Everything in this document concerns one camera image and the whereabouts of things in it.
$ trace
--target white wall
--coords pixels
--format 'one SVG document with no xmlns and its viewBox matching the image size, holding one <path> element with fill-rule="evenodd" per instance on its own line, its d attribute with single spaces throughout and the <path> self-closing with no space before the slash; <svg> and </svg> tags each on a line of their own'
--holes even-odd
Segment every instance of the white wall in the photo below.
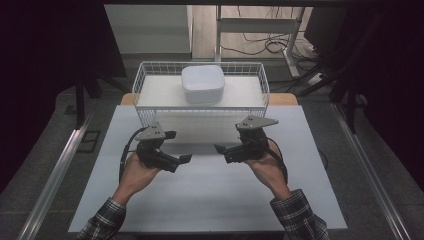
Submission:
<svg viewBox="0 0 424 240">
<path fill-rule="evenodd" d="M 191 6 L 105 5 L 121 54 L 190 53 Z"/>
</svg>

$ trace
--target container lid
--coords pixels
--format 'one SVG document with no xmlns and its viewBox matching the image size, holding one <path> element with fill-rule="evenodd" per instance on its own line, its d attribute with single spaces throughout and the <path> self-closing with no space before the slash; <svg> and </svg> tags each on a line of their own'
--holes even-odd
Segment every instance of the container lid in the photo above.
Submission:
<svg viewBox="0 0 424 240">
<path fill-rule="evenodd" d="M 186 67 L 181 73 L 181 80 L 188 91 L 220 89 L 225 85 L 224 72 L 216 65 Z"/>
</svg>

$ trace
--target person's right hand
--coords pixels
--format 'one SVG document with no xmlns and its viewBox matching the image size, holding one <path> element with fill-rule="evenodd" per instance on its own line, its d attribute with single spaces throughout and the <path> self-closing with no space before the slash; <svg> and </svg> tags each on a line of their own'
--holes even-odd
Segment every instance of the person's right hand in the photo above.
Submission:
<svg viewBox="0 0 424 240">
<path fill-rule="evenodd" d="M 159 171 L 159 168 L 147 167 L 143 161 L 140 161 L 136 153 L 132 153 L 128 157 L 121 182 L 112 199 L 121 205 L 126 205 L 135 193 L 143 190 L 152 182 Z"/>
<path fill-rule="evenodd" d="M 281 157 L 277 145 L 268 140 L 269 148 Z M 291 197 L 291 191 L 284 181 L 283 172 L 280 169 L 278 161 L 268 153 L 258 160 L 244 161 L 252 169 L 255 176 L 267 186 L 277 199 L 285 200 Z"/>
</svg>

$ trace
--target metal rail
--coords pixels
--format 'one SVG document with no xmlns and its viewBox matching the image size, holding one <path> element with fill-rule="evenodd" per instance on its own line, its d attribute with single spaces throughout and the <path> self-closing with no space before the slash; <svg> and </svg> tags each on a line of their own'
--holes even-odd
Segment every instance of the metal rail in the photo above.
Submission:
<svg viewBox="0 0 424 240">
<path fill-rule="evenodd" d="M 44 188 L 17 239 L 29 240 L 34 239 L 37 235 L 38 230 L 43 223 L 44 217 L 46 216 L 47 211 L 49 210 L 50 205 L 53 202 L 53 199 L 60 187 L 60 184 L 65 177 L 72 158 L 77 151 L 78 145 L 87 130 L 87 126 L 90 123 L 93 111 L 94 106 L 91 106 L 85 121 L 81 125 L 81 128 L 75 129 L 72 132 L 65 148 L 63 149 L 62 154 L 56 163 L 56 166 L 54 167 L 49 179 L 44 185 Z"/>
<path fill-rule="evenodd" d="M 397 211 L 395 205 L 393 204 L 392 200 L 384 189 L 384 186 L 378 178 L 377 173 L 375 172 L 371 161 L 368 159 L 367 154 L 362 148 L 360 141 L 358 140 L 356 135 L 350 132 L 349 127 L 344 120 L 345 116 L 342 107 L 340 106 L 340 104 L 335 103 L 331 103 L 331 107 L 337 115 L 343 132 L 345 133 L 346 138 L 350 146 L 352 147 L 353 152 L 355 153 L 359 165 L 364 171 L 365 177 L 367 178 L 367 181 L 370 184 L 371 190 L 373 191 L 377 202 L 379 203 L 396 239 L 411 239 L 399 212 Z"/>
</svg>

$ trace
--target black curtain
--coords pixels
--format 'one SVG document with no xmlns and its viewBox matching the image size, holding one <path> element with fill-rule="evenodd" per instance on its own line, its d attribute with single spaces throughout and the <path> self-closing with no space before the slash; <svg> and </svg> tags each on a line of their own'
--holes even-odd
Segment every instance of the black curtain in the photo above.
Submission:
<svg viewBox="0 0 424 240">
<path fill-rule="evenodd" d="M 359 61 L 365 114 L 424 189 L 424 8 L 392 4 Z"/>
<path fill-rule="evenodd" d="M 3 190 L 48 123 L 58 93 L 78 75 L 126 75 L 103 4 L 93 0 L 1 1 L 0 61 Z"/>
</svg>

